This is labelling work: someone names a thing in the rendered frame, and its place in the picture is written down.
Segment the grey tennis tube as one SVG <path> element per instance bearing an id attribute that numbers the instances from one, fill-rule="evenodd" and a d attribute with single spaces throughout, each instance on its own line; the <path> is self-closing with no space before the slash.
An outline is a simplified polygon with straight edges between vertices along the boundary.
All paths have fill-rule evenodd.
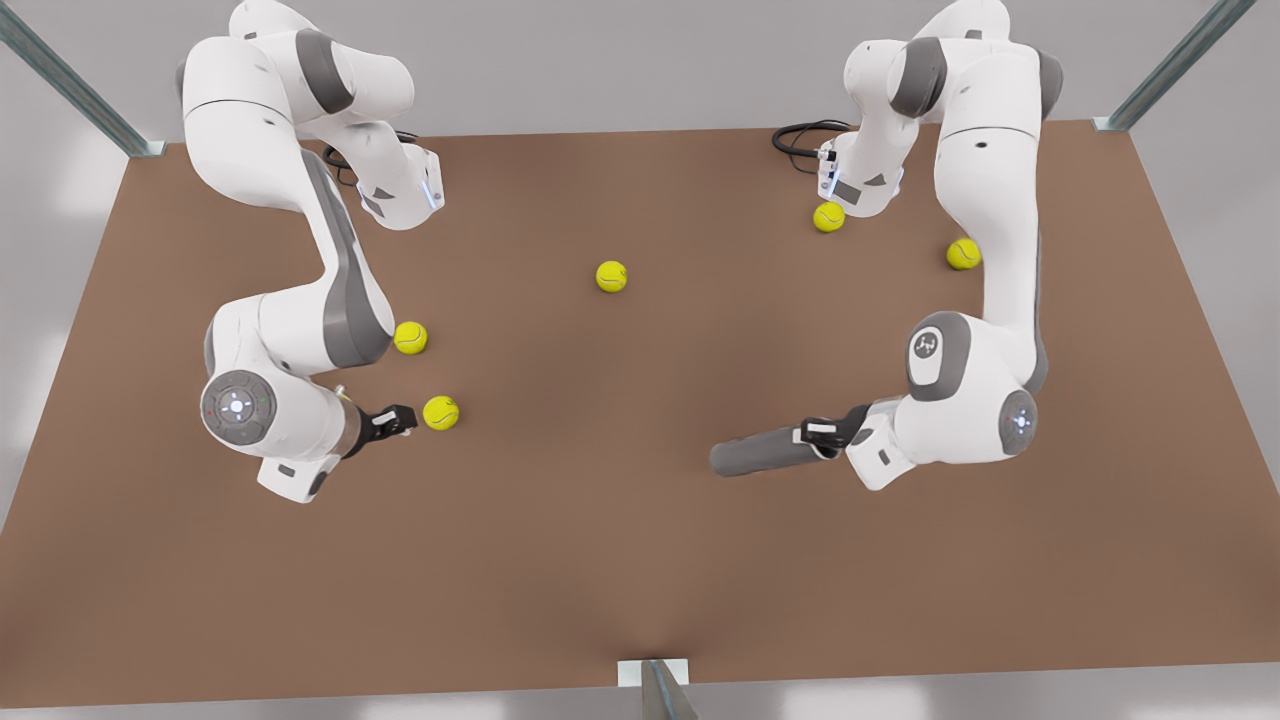
<path id="1" fill-rule="evenodd" d="M 805 442 L 800 425 L 768 430 L 716 445 L 710 466 L 718 477 L 742 477 L 758 471 L 794 468 L 837 459 L 841 448 Z"/>

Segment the silver frame post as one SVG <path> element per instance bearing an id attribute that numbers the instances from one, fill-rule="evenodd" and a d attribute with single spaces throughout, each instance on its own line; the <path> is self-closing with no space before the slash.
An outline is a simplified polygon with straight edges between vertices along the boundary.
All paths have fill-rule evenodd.
<path id="1" fill-rule="evenodd" d="M 634 659 L 617 662 L 617 687 L 636 687 L 641 720 L 700 720 L 686 696 L 686 659 Z"/>
<path id="2" fill-rule="evenodd" d="M 1217 0 L 1114 111 L 1091 119 L 1094 131 L 1129 132 L 1257 1 Z"/>
<path id="3" fill-rule="evenodd" d="M 58 91 L 128 158 L 160 158 L 163 141 L 146 140 L 20 17 L 0 0 L 0 41 Z"/>

